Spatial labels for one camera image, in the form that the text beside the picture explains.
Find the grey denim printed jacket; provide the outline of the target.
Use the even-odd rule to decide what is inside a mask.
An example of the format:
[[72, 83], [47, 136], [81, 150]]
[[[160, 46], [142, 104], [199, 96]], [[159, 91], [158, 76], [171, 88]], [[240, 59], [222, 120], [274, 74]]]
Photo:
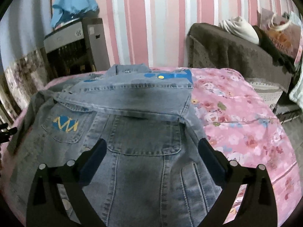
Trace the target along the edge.
[[220, 194], [198, 153], [205, 137], [192, 73], [112, 66], [39, 91], [7, 147], [3, 188], [24, 217], [38, 166], [62, 166], [99, 139], [106, 155], [83, 191], [107, 226], [198, 226]]

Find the pink floral bed sheet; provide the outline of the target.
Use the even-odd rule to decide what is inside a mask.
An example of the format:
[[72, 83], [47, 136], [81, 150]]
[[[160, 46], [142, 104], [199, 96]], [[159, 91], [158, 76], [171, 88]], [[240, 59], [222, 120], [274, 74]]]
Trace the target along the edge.
[[277, 204], [278, 225], [301, 198], [299, 167], [291, 142], [272, 110], [233, 69], [193, 68], [192, 104], [209, 143], [242, 166], [266, 166]]

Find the silver black water dispenser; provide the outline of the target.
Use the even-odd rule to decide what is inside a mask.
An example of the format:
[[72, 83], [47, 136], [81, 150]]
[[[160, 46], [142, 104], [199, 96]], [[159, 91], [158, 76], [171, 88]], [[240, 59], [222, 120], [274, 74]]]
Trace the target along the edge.
[[44, 48], [56, 78], [110, 68], [101, 18], [85, 17], [65, 24], [45, 36]]

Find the white patterned hanging cloth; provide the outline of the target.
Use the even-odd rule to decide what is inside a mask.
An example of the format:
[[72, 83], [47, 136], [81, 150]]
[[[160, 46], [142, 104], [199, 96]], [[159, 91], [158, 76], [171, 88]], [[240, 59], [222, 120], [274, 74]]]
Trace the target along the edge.
[[[300, 18], [293, 12], [290, 12], [290, 21], [298, 26], [300, 26], [301, 29], [301, 42], [302, 42], [302, 21]], [[302, 110], [302, 56], [300, 57], [299, 65], [298, 65], [298, 73], [299, 73], [299, 79], [294, 86], [294, 88], [291, 90], [289, 94], [289, 98], [291, 101], [296, 103], [300, 109]]]

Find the floral beige curtain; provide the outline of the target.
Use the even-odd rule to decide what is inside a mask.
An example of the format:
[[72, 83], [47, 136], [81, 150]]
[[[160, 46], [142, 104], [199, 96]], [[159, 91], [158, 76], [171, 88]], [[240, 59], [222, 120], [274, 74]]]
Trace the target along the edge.
[[1, 19], [1, 122], [12, 125], [53, 78], [44, 48], [51, 0], [13, 0]]

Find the black garment on sofa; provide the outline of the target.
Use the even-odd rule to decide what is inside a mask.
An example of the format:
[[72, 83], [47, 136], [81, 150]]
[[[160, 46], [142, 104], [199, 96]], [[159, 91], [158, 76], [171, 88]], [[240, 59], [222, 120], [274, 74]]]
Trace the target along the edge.
[[259, 38], [259, 46], [272, 57], [274, 65], [282, 66], [289, 73], [295, 74], [294, 59], [279, 51], [265, 31], [257, 26], [253, 26], [253, 29]]

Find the blue cloth bottle cover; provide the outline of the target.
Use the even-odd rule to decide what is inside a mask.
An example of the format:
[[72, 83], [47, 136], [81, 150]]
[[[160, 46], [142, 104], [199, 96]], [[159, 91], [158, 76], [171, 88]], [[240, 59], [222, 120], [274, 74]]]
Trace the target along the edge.
[[96, 0], [55, 0], [52, 8], [53, 15], [50, 26], [53, 29], [61, 23], [99, 13], [99, 6]]

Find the brown blanket covered sofa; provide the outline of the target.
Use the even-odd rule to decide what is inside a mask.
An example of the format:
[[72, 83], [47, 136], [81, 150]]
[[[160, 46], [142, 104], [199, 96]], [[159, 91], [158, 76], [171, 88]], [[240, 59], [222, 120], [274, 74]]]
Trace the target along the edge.
[[260, 46], [207, 23], [193, 24], [187, 39], [190, 42], [189, 67], [230, 68], [245, 79], [277, 84], [288, 91], [292, 74]]

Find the pink floral gift bag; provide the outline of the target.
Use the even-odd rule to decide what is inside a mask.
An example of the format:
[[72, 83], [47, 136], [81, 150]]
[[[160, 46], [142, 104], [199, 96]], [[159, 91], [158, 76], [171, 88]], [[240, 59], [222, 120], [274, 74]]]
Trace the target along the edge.
[[295, 64], [300, 61], [302, 55], [300, 25], [263, 8], [261, 9], [259, 27], [265, 31], [279, 51], [294, 59]]

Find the cream white bundled garment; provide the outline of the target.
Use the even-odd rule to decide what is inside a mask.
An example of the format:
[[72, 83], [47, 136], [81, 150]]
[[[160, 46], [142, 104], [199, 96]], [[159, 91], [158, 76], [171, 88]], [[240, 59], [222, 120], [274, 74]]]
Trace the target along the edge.
[[224, 19], [219, 22], [219, 27], [232, 35], [238, 36], [255, 45], [259, 45], [257, 32], [253, 26], [241, 16]]

